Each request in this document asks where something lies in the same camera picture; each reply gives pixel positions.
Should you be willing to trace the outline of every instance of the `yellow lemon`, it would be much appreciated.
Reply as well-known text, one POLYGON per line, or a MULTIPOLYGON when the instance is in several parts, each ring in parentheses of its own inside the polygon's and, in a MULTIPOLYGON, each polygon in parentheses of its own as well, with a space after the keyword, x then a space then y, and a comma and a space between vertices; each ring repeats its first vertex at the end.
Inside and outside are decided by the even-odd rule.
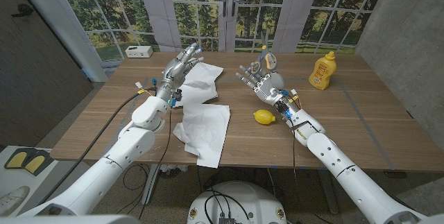
POLYGON ((258 110, 253 113, 253 115, 255 116, 256 121, 260 124, 269 124, 276 120, 275 116, 273 116, 268 110, 258 110))

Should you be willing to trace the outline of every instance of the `white shoe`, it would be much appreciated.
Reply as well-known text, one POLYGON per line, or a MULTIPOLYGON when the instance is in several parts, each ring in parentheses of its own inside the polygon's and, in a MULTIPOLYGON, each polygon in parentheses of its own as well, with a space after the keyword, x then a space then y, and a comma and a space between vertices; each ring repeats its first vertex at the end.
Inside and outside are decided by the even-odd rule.
POLYGON ((9 216, 26 199, 29 187, 22 186, 0 198, 0 216, 9 216))

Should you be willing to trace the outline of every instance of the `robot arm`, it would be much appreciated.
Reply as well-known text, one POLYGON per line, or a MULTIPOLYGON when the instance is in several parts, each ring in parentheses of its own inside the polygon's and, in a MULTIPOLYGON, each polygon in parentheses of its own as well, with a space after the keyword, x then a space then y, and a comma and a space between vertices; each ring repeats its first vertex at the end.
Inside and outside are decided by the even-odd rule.
POLYGON ((153 146, 155 133, 163 129, 163 116, 170 104, 180 100, 180 92, 176 90, 185 81, 185 75, 203 60, 193 58, 200 52, 196 47, 197 44, 192 44, 170 61, 156 96, 148 97, 133 112, 132 121, 119 133, 117 142, 99 161, 59 196, 21 216, 91 213, 121 173, 153 146))
POLYGON ((236 76, 253 89, 262 101, 276 107, 295 138, 308 147, 328 168, 370 223, 419 223, 428 218, 392 199, 324 135, 325 129, 317 120, 291 104, 284 94, 273 86, 269 74, 262 70, 252 74, 252 68, 257 69, 245 69, 240 66, 247 78, 239 73, 236 73, 236 76))

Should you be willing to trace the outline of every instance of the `small white box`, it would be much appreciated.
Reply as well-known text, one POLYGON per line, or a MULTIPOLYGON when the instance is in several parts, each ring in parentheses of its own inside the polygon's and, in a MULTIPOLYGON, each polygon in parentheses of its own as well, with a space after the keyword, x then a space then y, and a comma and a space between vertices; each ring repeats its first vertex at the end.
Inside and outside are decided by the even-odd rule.
POLYGON ((149 58, 153 54, 151 46, 128 46, 125 50, 129 58, 149 58))

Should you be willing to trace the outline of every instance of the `bottle label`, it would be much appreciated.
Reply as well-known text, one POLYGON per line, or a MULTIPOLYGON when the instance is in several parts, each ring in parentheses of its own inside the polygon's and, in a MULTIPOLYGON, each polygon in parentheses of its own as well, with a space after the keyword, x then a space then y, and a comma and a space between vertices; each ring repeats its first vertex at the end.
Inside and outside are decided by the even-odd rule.
POLYGON ((327 65, 323 62, 320 62, 318 69, 314 73, 314 82, 320 83, 324 74, 328 74, 327 65))

